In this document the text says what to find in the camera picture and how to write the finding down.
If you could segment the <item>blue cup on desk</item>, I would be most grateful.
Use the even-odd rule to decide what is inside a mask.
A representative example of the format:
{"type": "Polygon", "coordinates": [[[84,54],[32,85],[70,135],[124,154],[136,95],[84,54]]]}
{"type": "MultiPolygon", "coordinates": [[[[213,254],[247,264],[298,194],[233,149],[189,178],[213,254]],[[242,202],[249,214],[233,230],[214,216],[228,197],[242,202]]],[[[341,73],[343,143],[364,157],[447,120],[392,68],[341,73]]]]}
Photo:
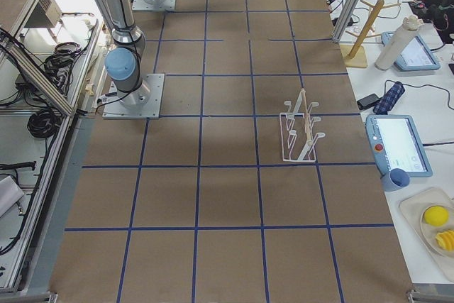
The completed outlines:
{"type": "Polygon", "coordinates": [[[382,188],[386,192],[394,192],[407,187],[410,177],[400,168],[394,168],[381,177],[382,188]]]}

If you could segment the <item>black phone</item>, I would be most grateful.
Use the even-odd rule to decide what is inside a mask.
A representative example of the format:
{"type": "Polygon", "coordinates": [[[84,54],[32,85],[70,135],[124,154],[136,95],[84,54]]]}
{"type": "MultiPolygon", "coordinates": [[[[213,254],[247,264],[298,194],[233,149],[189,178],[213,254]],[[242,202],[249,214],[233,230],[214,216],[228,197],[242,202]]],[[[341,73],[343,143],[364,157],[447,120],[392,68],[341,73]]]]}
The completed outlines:
{"type": "Polygon", "coordinates": [[[363,97],[361,99],[357,100],[357,105],[359,110],[363,111],[366,109],[369,109],[371,107],[374,107],[376,103],[380,101],[380,97],[378,97],[376,94],[369,94],[366,97],[363,97]]]}

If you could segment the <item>yellow lemon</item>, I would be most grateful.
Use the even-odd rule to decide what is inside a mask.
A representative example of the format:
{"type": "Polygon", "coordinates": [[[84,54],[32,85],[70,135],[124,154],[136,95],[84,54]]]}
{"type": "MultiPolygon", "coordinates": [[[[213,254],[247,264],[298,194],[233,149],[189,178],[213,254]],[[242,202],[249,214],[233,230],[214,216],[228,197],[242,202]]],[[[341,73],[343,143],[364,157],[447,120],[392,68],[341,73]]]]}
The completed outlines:
{"type": "Polygon", "coordinates": [[[423,213],[423,220],[431,226],[442,226],[449,220],[449,212],[443,206],[430,206],[423,213]]]}

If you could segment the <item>sliced lemon toy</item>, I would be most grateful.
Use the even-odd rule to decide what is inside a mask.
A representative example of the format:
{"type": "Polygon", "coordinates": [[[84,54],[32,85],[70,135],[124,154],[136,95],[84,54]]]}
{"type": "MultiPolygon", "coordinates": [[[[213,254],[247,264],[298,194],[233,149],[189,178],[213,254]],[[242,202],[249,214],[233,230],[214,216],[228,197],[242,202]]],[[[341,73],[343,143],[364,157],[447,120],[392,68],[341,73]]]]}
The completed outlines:
{"type": "Polygon", "coordinates": [[[436,242],[441,249],[446,251],[453,251],[454,246],[453,230],[438,232],[436,234],[436,242]]]}

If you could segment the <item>blue teach pendant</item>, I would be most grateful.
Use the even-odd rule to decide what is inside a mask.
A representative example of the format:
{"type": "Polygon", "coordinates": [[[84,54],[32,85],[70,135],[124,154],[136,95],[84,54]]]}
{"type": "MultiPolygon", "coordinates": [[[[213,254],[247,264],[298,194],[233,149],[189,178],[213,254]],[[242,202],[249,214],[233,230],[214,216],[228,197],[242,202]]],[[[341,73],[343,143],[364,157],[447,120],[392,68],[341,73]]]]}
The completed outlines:
{"type": "Polygon", "coordinates": [[[381,175],[399,168],[410,177],[431,177],[430,166],[410,115],[369,115],[365,130],[381,175]]]}
{"type": "Polygon", "coordinates": [[[394,66],[404,72],[438,70],[441,68],[439,61],[430,51],[430,48],[417,35],[395,60],[394,66]]]}

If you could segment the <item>wooden mug stand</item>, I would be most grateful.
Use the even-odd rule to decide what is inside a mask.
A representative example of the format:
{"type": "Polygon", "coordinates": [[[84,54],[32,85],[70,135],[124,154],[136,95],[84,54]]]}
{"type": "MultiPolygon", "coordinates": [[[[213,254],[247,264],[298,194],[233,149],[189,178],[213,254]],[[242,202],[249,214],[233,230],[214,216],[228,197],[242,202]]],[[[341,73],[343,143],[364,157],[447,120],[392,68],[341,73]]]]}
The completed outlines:
{"type": "Polygon", "coordinates": [[[369,34],[369,31],[372,27],[372,24],[375,22],[376,18],[379,16],[382,9],[392,8],[399,6],[398,3],[395,4],[384,4],[384,0],[377,0],[375,5],[367,2],[366,0],[360,0],[364,5],[368,7],[369,16],[359,34],[346,31],[347,34],[356,38],[355,42],[352,45],[340,44],[340,51],[343,56],[343,60],[346,67],[355,67],[355,68],[366,68],[367,67],[367,57],[365,54],[365,49],[362,46],[363,41],[366,38],[373,38],[379,36],[378,33],[369,34]]]}

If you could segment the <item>beige tray with fruit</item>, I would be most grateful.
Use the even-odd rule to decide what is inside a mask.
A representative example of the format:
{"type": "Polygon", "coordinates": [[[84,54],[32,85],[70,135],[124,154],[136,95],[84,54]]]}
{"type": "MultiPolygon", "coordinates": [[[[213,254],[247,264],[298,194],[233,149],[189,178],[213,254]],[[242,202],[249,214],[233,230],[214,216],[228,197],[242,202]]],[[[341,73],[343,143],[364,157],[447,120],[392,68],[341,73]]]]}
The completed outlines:
{"type": "Polygon", "coordinates": [[[453,200],[440,188],[430,187],[399,204],[399,210],[416,232],[429,255],[449,281],[453,281],[453,200]],[[434,226],[426,221],[432,207],[448,212],[446,222],[434,226]]]}

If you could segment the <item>plaid fabric pouch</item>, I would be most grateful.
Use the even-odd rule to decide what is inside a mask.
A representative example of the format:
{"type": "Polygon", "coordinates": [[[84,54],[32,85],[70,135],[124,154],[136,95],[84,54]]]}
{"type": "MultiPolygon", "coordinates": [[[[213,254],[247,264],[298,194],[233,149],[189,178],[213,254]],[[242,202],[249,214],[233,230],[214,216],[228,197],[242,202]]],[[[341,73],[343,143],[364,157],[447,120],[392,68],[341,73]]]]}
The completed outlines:
{"type": "Polygon", "coordinates": [[[404,94],[405,88],[401,82],[395,82],[387,90],[383,97],[375,104],[373,113],[377,115],[387,115],[393,108],[400,97],[404,94]]]}

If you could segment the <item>white cylinder bottle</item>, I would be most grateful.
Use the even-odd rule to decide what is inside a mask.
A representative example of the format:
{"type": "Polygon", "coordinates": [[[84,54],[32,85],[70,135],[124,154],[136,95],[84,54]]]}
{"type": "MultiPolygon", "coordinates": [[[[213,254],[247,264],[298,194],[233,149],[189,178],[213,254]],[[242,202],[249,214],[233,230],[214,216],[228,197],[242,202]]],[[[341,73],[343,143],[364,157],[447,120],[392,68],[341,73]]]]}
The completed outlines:
{"type": "Polygon", "coordinates": [[[388,70],[405,47],[417,36],[423,20],[418,16],[410,15],[403,19],[402,24],[394,32],[384,32],[382,42],[384,50],[375,61],[375,67],[379,70],[388,70]]]}

